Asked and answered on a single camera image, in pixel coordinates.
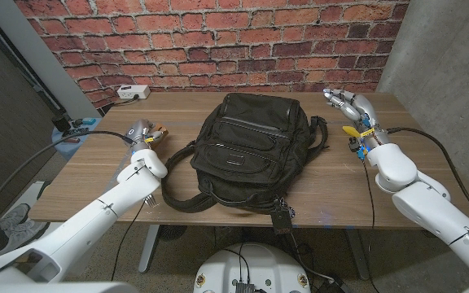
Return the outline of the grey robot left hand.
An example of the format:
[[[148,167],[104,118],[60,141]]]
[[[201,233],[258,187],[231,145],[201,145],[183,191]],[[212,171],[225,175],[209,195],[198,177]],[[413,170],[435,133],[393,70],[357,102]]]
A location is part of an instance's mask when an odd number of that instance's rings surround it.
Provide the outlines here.
[[[168,134],[168,130],[162,125],[150,122],[146,119],[137,120],[125,134],[130,138],[131,151],[156,148]]]

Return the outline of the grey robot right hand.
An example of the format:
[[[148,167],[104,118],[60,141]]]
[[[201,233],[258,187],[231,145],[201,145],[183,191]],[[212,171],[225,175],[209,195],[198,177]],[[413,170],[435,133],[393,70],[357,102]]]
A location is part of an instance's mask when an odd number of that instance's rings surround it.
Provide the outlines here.
[[[362,137],[366,148],[373,149],[390,143],[387,133],[381,128],[375,109],[364,95],[336,89],[324,89],[323,95],[330,106],[340,109],[353,122],[359,133],[370,131]]]

